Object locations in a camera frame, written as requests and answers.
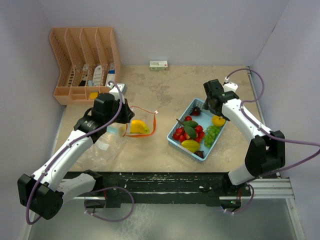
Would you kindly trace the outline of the yellow banana bunch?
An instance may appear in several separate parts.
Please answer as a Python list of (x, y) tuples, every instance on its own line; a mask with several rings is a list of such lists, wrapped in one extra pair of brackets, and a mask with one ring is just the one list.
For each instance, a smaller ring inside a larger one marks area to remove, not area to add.
[(124, 127), (124, 132), (133, 135), (147, 135), (150, 133), (147, 124), (139, 119), (134, 119), (130, 123), (127, 123)]

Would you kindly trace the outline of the yellow mango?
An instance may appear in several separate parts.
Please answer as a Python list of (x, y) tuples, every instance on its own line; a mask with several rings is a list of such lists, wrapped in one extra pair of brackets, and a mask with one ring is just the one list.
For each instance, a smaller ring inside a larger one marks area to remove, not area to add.
[(212, 121), (212, 124), (215, 126), (215, 127), (223, 127), (226, 123), (226, 120), (223, 118), (223, 117), (220, 117), (220, 116), (217, 116), (217, 115), (214, 115), (212, 118), (211, 118), (211, 121)]

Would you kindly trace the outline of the clear orange-zipper bag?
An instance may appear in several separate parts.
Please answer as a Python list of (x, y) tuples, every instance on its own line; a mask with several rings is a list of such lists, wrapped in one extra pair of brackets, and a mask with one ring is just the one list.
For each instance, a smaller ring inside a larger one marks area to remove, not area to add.
[(151, 137), (157, 127), (156, 115), (158, 110), (150, 111), (139, 106), (131, 106), (134, 112), (132, 120), (142, 120), (149, 128), (149, 134), (130, 134), (124, 132), (125, 124), (113, 123), (109, 126), (118, 128), (118, 134), (112, 134), (106, 131), (83, 155), (77, 160), (76, 166), (82, 170), (93, 170), (102, 172), (109, 167), (119, 156), (122, 148), (130, 140), (137, 140)]

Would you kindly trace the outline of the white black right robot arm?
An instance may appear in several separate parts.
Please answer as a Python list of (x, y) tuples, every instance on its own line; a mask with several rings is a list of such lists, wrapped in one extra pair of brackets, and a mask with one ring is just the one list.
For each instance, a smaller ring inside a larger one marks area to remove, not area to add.
[(232, 122), (249, 143), (244, 164), (229, 171), (222, 183), (226, 195), (235, 195), (241, 184), (285, 165), (285, 143), (274, 139), (284, 139), (284, 134), (272, 131), (246, 109), (236, 94), (235, 83), (221, 84), (214, 79), (203, 87), (206, 94), (203, 109)]

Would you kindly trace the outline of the yellow star fruit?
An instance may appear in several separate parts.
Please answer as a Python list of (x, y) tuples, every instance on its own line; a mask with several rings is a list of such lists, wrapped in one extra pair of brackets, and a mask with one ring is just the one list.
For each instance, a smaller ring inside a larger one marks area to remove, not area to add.
[(201, 148), (201, 145), (195, 141), (195, 140), (191, 140), (191, 139), (188, 139), (188, 140), (184, 140), (182, 143), (181, 143), (181, 146), (185, 149), (187, 149), (188, 151), (190, 151), (191, 153), (194, 153), (196, 151), (199, 151), (200, 148)]

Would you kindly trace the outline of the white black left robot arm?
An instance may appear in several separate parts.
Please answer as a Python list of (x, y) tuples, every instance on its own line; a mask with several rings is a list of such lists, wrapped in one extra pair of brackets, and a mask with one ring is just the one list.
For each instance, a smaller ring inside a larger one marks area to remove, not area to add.
[[(98, 196), (106, 192), (103, 176), (85, 170), (79, 176), (63, 181), (78, 158), (106, 133), (113, 123), (127, 124), (134, 117), (128, 101), (120, 93), (100, 93), (80, 118), (65, 143), (32, 175), (23, 174), (17, 181), (20, 204), (25, 206), (25, 219), (33, 225), (38, 218), (50, 220), (64, 203), (82, 194)], [(30, 212), (38, 218), (30, 219)]]

